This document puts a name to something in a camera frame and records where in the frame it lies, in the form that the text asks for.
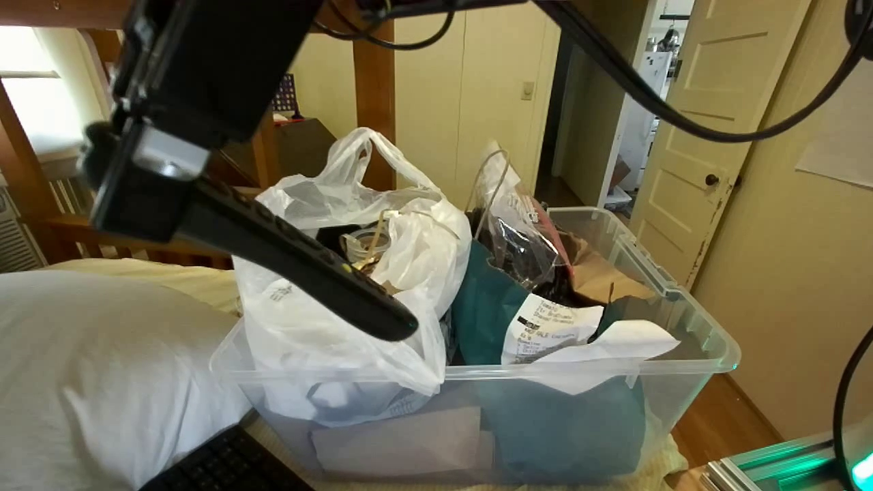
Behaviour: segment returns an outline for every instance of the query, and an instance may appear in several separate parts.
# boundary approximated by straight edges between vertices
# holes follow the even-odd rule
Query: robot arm
[[[143,0],[127,22],[113,124],[87,130],[93,226],[174,235],[245,256],[360,330],[399,342],[414,318],[369,275],[233,191],[202,184],[210,150],[248,139],[304,44],[320,0]]]

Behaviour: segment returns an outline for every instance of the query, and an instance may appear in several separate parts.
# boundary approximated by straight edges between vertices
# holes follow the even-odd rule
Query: plastic storage container
[[[596,361],[573,365],[450,365],[435,400],[375,379],[356,379],[375,404],[408,404],[412,415],[324,430],[281,415],[283,389],[312,374],[259,371],[237,327],[213,356],[219,378],[236,379],[314,481],[402,483],[607,483],[633,476],[667,440],[712,374],[734,371],[734,340],[638,247],[610,210],[551,210],[560,232],[584,237],[659,301],[625,311],[679,340],[646,364]]]

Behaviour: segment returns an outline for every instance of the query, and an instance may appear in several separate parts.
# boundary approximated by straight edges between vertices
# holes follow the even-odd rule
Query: white pillow
[[[139,490],[237,424],[207,370],[233,326],[144,282],[0,275],[0,490]]]

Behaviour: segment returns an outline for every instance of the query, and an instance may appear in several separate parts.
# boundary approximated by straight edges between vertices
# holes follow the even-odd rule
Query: black cable
[[[836,400],[836,415],[832,415],[836,465],[839,465],[839,472],[841,472],[841,481],[847,490],[858,490],[858,487],[852,483],[852,470],[848,470],[847,447],[844,447],[847,446],[844,443],[844,419],[847,419],[844,412],[847,412],[852,378],[854,378],[858,365],[862,364],[862,357],[869,356],[871,345],[873,345],[873,327],[852,352],[852,357],[844,370],[844,378],[841,378],[839,400]]]
[[[586,20],[582,16],[573,7],[567,7],[567,0],[534,0],[551,20],[560,22],[560,29],[564,29],[564,34],[571,38],[577,38],[577,44],[582,44],[586,50],[586,54],[603,69],[610,71],[610,76],[629,93],[633,97],[642,106],[646,106],[652,115],[659,115],[660,120],[701,136],[701,139],[712,139],[712,143],[757,143],[757,139],[769,139],[779,136],[788,130],[795,130],[799,120],[805,120],[811,113],[817,113],[844,83],[847,76],[854,71],[854,65],[862,60],[862,50],[865,50],[865,34],[873,26],[873,3],[865,7],[865,16],[860,22],[860,30],[852,38],[852,46],[844,57],[844,64],[839,65],[839,71],[832,74],[832,79],[822,87],[822,93],[803,106],[799,113],[795,113],[791,119],[765,130],[765,131],[753,131],[753,134],[727,134],[727,131],[715,131],[706,125],[698,125],[694,120],[687,120],[686,115],[679,115],[675,106],[668,106],[637,71],[633,65],[629,65],[629,60],[611,46],[611,41]]]
[[[425,46],[438,44],[438,41],[454,29],[454,22],[455,22],[455,9],[450,7],[450,9],[444,11],[444,22],[440,26],[440,30],[438,30],[435,35],[428,35],[428,38],[423,38],[423,41],[412,41],[412,44],[390,44],[390,41],[383,41],[383,38],[375,35],[375,30],[376,30],[380,26],[386,26],[390,16],[383,16],[383,20],[372,22],[369,29],[360,30],[333,0],[327,0],[327,9],[331,9],[331,11],[337,15],[337,20],[344,22],[344,29],[350,30],[350,34],[341,34],[341,35],[337,35],[337,38],[348,38],[348,41],[350,41],[350,35],[353,35],[353,38],[367,38],[369,44],[376,44],[376,46],[383,46],[383,50],[395,50],[395,52],[425,50]]]
[[[360,30],[356,22],[350,22],[350,16],[344,16],[344,11],[333,0],[327,0],[327,7],[333,11],[333,16],[338,22],[344,22],[344,29],[350,30],[350,34],[341,34],[341,30],[333,30],[333,29],[327,29],[322,22],[314,22],[314,29],[322,30],[324,35],[331,35],[331,38],[356,41],[356,38],[364,38],[367,34],[376,34],[389,22],[389,16],[383,16],[383,20],[372,22],[369,29]]]

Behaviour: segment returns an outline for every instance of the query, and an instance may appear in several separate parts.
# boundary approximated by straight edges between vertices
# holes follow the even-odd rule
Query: white plastic bag
[[[360,181],[375,150],[412,187],[367,190]],[[395,299],[417,320],[417,333],[408,342],[372,340],[286,280],[236,256],[255,364],[292,383],[264,389],[267,410],[324,425],[414,412],[444,379],[440,320],[465,282],[468,217],[372,130],[338,139],[322,175],[283,177],[259,202],[309,235],[386,220],[390,247],[372,280],[399,290]]]

